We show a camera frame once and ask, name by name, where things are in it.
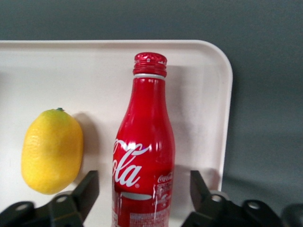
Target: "bottle cap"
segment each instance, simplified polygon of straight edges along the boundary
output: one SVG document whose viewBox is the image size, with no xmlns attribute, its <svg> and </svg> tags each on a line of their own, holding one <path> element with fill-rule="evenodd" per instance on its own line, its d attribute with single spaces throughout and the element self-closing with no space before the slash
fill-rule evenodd
<svg viewBox="0 0 303 227">
<path fill-rule="evenodd" d="M 159 53 L 143 52 L 134 58 L 133 74 L 148 73 L 166 77 L 167 59 Z"/>
</svg>

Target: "white tray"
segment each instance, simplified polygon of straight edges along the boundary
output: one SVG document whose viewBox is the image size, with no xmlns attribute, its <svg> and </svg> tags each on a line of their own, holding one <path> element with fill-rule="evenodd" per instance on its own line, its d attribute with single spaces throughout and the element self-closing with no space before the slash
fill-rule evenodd
<svg viewBox="0 0 303 227">
<path fill-rule="evenodd" d="M 197 40 L 1 41 L 0 212 L 18 201 L 36 207 L 53 196 L 30 189 L 20 173 L 23 139 L 44 110 L 62 107 L 82 125 L 85 154 L 73 190 L 89 170 L 99 171 L 100 194 L 85 226 L 111 223 L 112 149 L 132 88 L 134 56 L 159 52 L 168 59 L 166 99 L 176 140 L 170 227 L 193 210 L 189 171 L 221 188 L 232 90 L 224 53 Z"/>
</svg>

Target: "coca-cola bottle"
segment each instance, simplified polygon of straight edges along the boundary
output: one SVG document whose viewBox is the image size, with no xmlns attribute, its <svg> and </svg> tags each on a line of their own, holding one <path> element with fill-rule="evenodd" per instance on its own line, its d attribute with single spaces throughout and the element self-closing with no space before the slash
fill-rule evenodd
<svg viewBox="0 0 303 227">
<path fill-rule="evenodd" d="M 114 144 L 112 227 L 168 227 L 175 159 L 166 58 L 135 56 L 130 103 Z"/>
</svg>

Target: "coca-cola logo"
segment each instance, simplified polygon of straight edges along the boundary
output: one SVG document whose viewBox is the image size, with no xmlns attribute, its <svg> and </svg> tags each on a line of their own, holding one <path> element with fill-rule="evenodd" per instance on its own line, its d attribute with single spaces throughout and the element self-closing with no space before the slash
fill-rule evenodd
<svg viewBox="0 0 303 227">
<path fill-rule="evenodd" d="M 158 178 L 158 183 L 164 183 L 164 182 L 170 181 L 170 180 L 172 180 L 172 177 L 173 177 L 172 172 L 170 172 L 169 174 L 164 175 L 164 176 L 161 175 Z"/>
<path fill-rule="evenodd" d="M 138 174 L 142 168 L 142 166 L 131 165 L 131 163 L 137 156 L 148 151 L 149 147 L 143 149 L 143 145 L 141 143 L 132 143 L 127 145 L 123 140 L 116 139 L 114 144 L 114 153 L 117 151 L 119 146 L 123 148 L 125 153 L 119 161 L 116 159 L 113 160 L 113 177 L 116 183 L 131 187 L 140 179 Z"/>
</svg>

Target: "bottle neck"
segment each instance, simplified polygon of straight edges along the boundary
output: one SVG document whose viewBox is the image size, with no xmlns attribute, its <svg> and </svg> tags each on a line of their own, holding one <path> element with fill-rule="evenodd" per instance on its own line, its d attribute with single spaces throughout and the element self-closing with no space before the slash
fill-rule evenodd
<svg viewBox="0 0 303 227">
<path fill-rule="evenodd" d="M 156 74 L 135 74 L 128 111 L 142 117 L 167 114 L 164 77 Z"/>
</svg>

